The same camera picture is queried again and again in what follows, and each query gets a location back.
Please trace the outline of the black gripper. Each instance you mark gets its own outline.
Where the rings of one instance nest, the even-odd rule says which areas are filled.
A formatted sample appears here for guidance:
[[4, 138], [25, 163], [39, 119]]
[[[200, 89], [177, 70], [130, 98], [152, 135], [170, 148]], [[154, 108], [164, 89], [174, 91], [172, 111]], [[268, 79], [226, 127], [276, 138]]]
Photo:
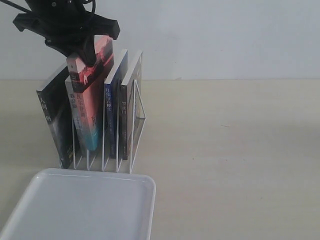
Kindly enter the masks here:
[[95, 36], [105, 35], [116, 40], [121, 31], [117, 20], [97, 14], [80, 27], [48, 23], [30, 13], [19, 13], [13, 20], [13, 24], [20, 32], [29, 30], [44, 37], [48, 47], [66, 57], [76, 53], [88, 67], [93, 67], [97, 61]]

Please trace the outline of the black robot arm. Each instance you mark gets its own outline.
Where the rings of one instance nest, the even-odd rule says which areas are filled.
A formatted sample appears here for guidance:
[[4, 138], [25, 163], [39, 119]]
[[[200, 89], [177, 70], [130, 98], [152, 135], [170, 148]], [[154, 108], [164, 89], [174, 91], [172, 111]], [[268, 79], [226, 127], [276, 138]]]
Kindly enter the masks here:
[[20, 31], [31, 31], [44, 37], [44, 43], [62, 55], [76, 54], [85, 65], [92, 67], [97, 56], [95, 36], [117, 39], [120, 26], [117, 20], [98, 15], [96, 2], [86, 10], [87, 0], [28, 0], [28, 13], [19, 13], [13, 24]]

